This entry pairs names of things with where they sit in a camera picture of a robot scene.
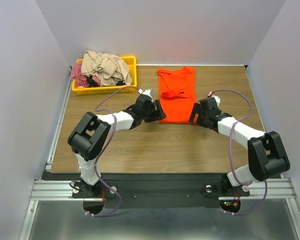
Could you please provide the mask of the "orange t shirt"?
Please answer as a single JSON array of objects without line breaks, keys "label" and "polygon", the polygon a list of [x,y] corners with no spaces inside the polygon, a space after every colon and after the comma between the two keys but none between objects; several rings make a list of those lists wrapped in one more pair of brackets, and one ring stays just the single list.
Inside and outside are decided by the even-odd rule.
[{"label": "orange t shirt", "polygon": [[184,66],[177,70],[158,69],[159,101],[166,118],[161,124],[188,124],[194,103],[195,69]]}]

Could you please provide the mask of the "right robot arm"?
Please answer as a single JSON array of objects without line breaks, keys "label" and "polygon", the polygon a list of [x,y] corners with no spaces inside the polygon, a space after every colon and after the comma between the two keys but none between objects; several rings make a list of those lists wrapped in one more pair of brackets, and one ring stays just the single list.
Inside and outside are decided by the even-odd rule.
[{"label": "right robot arm", "polygon": [[226,195],[239,186],[254,181],[263,182],[291,168],[281,136],[277,132],[264,132],[249,127],[222,112],[219,104],[219,97],[201,99],[193,105],[189,122],[227,136],[229,146],[232,141],[241,144],[247,149],[248,163],[223,174],[219,183],[206,184],[207,195]]}]

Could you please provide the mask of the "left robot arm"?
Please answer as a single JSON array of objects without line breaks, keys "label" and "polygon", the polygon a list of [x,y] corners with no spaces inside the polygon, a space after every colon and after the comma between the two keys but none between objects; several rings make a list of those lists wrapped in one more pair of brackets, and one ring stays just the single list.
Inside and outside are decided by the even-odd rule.
[{"label": "left robot arm", "polygon": [[109,111],[106,115],[85,113],[67,140],[79,164],[80,187],[77,190],[91,196],[101,192],[98,160],[116,131],[132,130],[143,122],[165,118],[160,101],[154,100],[149,91],[141,93],[134,104],[119,112]]}]

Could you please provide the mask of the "yellow plastic bin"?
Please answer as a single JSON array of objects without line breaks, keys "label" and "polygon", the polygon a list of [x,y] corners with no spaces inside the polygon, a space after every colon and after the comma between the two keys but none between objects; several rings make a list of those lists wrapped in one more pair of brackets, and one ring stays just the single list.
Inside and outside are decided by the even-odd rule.
[{"label": "yellow plastic bin", "polygon": [[[129,68],[129,75],[131,77],[131,86],[137,87],[137,60],[135,56],[121,56],[121,59],[127,64]],[[93,94],[110,94],[117,90],[122,89],[123,86],[99,86],[78,88],[76,86],[76,80],[73,78],[70,85],[70,89],[77,95],[93,95]]]}]

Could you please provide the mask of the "beige t shirt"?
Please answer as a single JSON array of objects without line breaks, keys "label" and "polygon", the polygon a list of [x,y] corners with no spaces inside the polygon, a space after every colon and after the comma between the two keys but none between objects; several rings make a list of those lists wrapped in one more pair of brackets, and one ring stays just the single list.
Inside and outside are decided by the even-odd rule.
[{"label": "beige t shirt", "polygon": [[92,50],[83,55],[81,74],[97,77],[102,87],[116,86],[118,82],[130,86],[133,81],[129,66],[121,57]]}]

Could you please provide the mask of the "black garment in bin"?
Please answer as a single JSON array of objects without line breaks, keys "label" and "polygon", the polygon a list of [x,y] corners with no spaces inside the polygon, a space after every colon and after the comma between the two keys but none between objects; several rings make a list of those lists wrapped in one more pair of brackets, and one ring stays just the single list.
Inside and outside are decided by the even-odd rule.
[{"label": "black garment in bin", "polygon": [[91,88],[97,88],[101,85],[101,80],[97,76],[90,75],[87,76],[86,79]]}]

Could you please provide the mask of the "pink t shirt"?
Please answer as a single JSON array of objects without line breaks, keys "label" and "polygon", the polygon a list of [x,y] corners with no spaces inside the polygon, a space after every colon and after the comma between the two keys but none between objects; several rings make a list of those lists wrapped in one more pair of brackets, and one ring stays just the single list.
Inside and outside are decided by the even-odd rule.
[{"label": "pink t shirt", "polygon": [[81,67],[82,61],[78,61],[74,64],[70,74],[71,80],[75,80],[75,86],[77,88],[91,88],[87,81],[87,76],[81,72]]}]

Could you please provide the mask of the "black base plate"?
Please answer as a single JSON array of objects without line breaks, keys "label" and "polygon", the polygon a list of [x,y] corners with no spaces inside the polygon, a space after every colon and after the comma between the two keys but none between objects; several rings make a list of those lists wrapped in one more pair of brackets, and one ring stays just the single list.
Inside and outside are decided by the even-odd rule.
[{"label": "black base plate", "polygon": [[85,186],[75,173],[45,172],[33,188],[44,199],[81,201],[94,215],[120,209],[220,208],[237,213],[241,201],[252,196],[253,187],[232,187],[222,173],[104,173],[98,182]]}]

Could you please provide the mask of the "aluminium frame rail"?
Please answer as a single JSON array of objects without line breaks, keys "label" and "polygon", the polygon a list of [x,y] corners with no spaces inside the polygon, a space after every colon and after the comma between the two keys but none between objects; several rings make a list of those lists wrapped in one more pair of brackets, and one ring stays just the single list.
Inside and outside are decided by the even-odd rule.
[{"label": "aluminium frame rail", "polygon": [[50,140],[48,140],[48,149],[47,149],[47,156],[44,158],[44,164],[40,166],[39,168],[39,175],[38,177],[35,177],[34,180],[31,182],[31,187],[30,187],[30,194],[28,197],[28,205],[27,209],[25,212],[25,217],[22,223],[22,228],[20,231],[20,235],[18,237],[18,240],[29,240],[31,231],[33,228],[33,223],[35,220],[38,204],[40,200],[34,200],[32,198],[32,193],[33,193],[33,187],[35,186],[35,182],[38,180],[41,180],[41,177],[43,173],[46,171],[50,171],[54,156],[55,156],[55,151],[57,147],[57,142],[60,136],[60,131],[61,131],[61,126],[62,122],[65,116],[66,112],[66,107],[67,103],[69,100],[70,96],[70,91],[71,91],[71,80],[70,80],[70,71],[72,67],[68,66],[67,67],[67,72],[66,76],[68,77],[66,79],[65,85],[64,85],[64,90],[61,91],[61,103],[57,107],[57,118],[55,122],[52,124],[52,137]]}]

